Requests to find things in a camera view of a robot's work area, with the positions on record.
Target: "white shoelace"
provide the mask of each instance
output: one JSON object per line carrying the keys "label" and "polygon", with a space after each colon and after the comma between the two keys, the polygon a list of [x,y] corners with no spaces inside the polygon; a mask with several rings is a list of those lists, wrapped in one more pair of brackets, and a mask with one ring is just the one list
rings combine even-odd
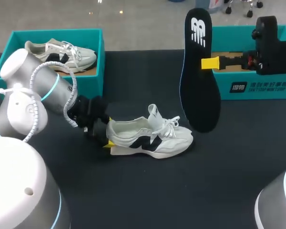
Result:
{"label": "white shoelace", "polygon": [[179,126],[179,116],[172,119],[163,119],[164,124],[160,130],[152,132],[153,135],[162,135],[164,137],[176,137],[175,128]]}
{"label": "white shoelace", "polygon": [[77,70],[79,70],[80,72],[83,72],[83,70],[81,70],[79,68],[79,66],[77,65],[77,62],[82,60],[81,52],[78,50],[78,48],[76,46],[74,46],[73,44],[71,44],[69,42],[62,41],[62,43],[63,43],[63,45],[62,45],[63,51],[60,51],[60,52],[62,52],[62,53],[70,52],[73,59],[74,59],[74,64],[75,64]]}

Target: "tiled floor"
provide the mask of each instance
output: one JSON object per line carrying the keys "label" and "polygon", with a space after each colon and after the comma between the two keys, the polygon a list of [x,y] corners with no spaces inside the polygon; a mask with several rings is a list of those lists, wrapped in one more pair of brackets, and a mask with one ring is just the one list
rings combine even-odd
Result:
{"label": "tiled floor", "polygon": [[[100,27],[107,51],[182,49],[184,19],[195,0],[0,0],[0,52],[12,30]],[[264,0],[251,19],[236,2],[231,15],[212,14],[214,25],[255,24],[275,15],[286,24],[286,0]]]}

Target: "teal box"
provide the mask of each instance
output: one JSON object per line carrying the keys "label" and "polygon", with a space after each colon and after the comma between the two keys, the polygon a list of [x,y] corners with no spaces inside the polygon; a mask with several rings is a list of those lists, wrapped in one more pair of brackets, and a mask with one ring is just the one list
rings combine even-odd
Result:
{"label": "teal box", "polygon": [[[46,43],[51,38],[58,41],[70,42],[74,46],[92,49],[97,52],[96,75],[76,76],[76,79],[79,94],[88,98],[93,98],[97,95],[102,96],[105,48],[101,29],[13,31],[0,59],[0,70],[4,62],[14,51],[24,48],[26,41]],[[64,79],[72,84],[70,76],[64,76]],[[5,82],[1,78],[0,88],[6,88]]]}
{"label": "teal box", "polygon": [[[251,34],[255,26],[213,27],[212,52],[245,52],[255,49]],[[286,25],[278,26],[278,39],[286,41]],[[286,74],[258,75],[250,72],[214,72],[222,100],[286,99]]]}

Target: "cable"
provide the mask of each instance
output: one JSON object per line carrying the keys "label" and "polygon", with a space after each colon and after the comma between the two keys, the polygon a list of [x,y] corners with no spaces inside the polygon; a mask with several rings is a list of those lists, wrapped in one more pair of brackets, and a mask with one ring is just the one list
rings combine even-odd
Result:
{"label": "cable", "polygon": [[30,138],[34,135],[34,133],[38,129],[38,122],[39,122],[38,105],[37,105],[37,102],[35,100],[34,91],[31,90],[31,89],[22,87],[21,84],[16,83],[14,85],[14,87],[10,88],[10,89],[0,88],[0,94],[3,94],[3,95],[5,95],[6,92],[17,92],[17,91],[29,94],[31,96],[32,101],[33,101],[33,106],[34,106],[34,123],[33,123],[33,126],[31,128],[30,132],[28,133],[28,135],[23,139],[23,142],[28,142],[30,140]]}
{"label": "cable", "polygon": [[54,66],[54,65],[55,65],[55,66],[60,66],[60,67],[65,68],[65,69],[69,72],[69,74],[70,74],[70,76],[71,76],[71,78],[72,78],[73,87],[72,87],[72,91],[71,91],[70,97],[69,97],[68,101],[66,102],[66,104],[65,104],[65,106],[64,106],[64,108],[63,108],[63,116],[65,117],[65,119],[67,120],[67,122],[68,122],[72,127],[77,127],[76,122],[73,121],[72,119],[70,119],[69,116],[68,116],[68,114],[67,114],[67,111],[68,111],[68,108],[69,108],[69,106],[70,106],[70,103],[71,103],[71,101],[73,100],[74,95],[75,95],[76,92],[77,92],[76,77],[75,77],[74,73],[71,71],[71,69],[70,69],[67,65],[65,65],[65,64],[63,64],[63,63],[60,63],[60,62],[56,62],[56,61],[49,61],[49,62],[45,62],[45,63],[40,64],[40,65],[33,71],[32,75],[31,75],[31,79],[30,79],[30,89],[33,90],[35,77],[36,77],[38,71],[39,71],[41,68],[43,68],[43,67],[46,67],[46,66]]}
{"label": "cable", "polygon": [[74,95],[77,92],[76,77],[75,77],[74,73],[71,71],[71,69],[67,65],[65,65],[63,63],[56,62],[56,61],[45,62],[45,63],[42,63],[39,66],[37,66],[37,68],[33,71],[32,75],[31,75],[31,79],[30,79],[30,88],[29,89],[28,88],[23,88],[22,85],[19,85],[19,87],[16,86],[16,87],[10,88],[10,89],[2,89],[2,88],[0,88],[0,93],[1,94],[5,94],[6,92],[13,92],[13,91],[19,90],[21,92],[24,92],[24,93],[27,93],[27,94],[31,95],[31,99],[32,99],[33,106],[34,106],[34,123],[33,123],[33,126],[31,128],[30,132],[28,133],[28,135],[24,138],[23,142],[28,142],[32,138],[32,136],[35,134],[37,129],[38,129],[39,110],[38,110],[38,105],[37,105],[37,102],[36,102],[36,99],[35,99],[35,96],[34,96],[34,90],[33,90],[35,77],[36,77],[37,73],[40,71],[41,68],[46,67],[46,66],[53,66],[53,65],[60,66],[60,67],[65,68],[66,70],[68,70],[68,72],[70,73],[70,76],[72,78],[73,87],[72,87],[72,91],[71,91],[70,97],[67,100],[67,102],[66,102],[66,104],[65,104],[65,106],[63,108],[63,116],[65,117],[67,122],[72,127],[77,127],[76,122],[73,121],[72,119],[70,119],[68,114],[67,114],[67,111],[68,111],[68,108],[70,106],[70,103],[73,100]]}

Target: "new balance sneaker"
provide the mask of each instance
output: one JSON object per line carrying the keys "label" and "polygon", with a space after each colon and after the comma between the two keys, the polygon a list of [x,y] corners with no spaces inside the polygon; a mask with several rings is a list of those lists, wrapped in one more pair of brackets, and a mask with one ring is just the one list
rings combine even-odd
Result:
{"label": "new balance sneaker", "polygon": [[[59,42],[55,39],[51,39],[44,44],[34,44],[31,41],[27,41],[25,49],[43,62],[58,61],[64,63],[74,73],[90,70],[97,64],[95,51],[76,47],[68,42]],[[51,68],[68,73],[59,66],[51,66]]]}
{"label": "new balance sneaker", "polygon": [[162,159],[182,153],[192,144],[192,132],[179,126],[179,116],[164,119],[154,104],[149,105],[148,111],[148,119],[140,117],[127,122],[109,121],[106,135],[115,144],[111,148],[111,155],[145,153]]}

